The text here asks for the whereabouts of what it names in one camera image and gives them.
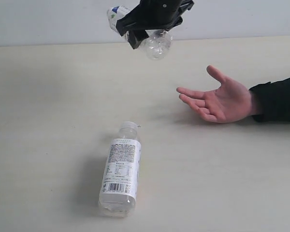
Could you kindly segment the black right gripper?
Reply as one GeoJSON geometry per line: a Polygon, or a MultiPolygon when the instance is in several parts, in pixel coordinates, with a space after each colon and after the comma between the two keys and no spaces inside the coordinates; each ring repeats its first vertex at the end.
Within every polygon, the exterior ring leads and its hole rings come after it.
{"type": "Polygon", "coordinates": [[[192,9],[192,0],[142,0],[124,18],[118,21],[118,31],[133,50],[149,38],[146,30],[171,30],[183,22],[182,14],[192,9]]]}

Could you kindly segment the black sleeved forearm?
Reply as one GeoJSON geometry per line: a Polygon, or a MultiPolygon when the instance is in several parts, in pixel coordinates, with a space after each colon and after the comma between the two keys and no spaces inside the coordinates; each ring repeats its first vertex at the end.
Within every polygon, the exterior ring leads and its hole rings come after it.
{"type": "Polygon", "coordinates": [[[290,122],[290,78],[258,84],[249,90],[261,110],[252,115],[256,122],[290,122]]]}

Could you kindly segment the person's open hand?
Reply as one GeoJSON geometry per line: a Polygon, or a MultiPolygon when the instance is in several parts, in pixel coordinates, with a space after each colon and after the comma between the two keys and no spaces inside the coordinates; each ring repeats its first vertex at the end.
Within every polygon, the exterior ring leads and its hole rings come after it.
{"type": "Polygon", "coordinates": [[[196,91],[178,87],[179,98],[203,120],[213,123],[233,123],[262,113],[257,97],[244,85],[224,75],[212,65],[207,73],[220,83],[210,91],[196,91]]]}

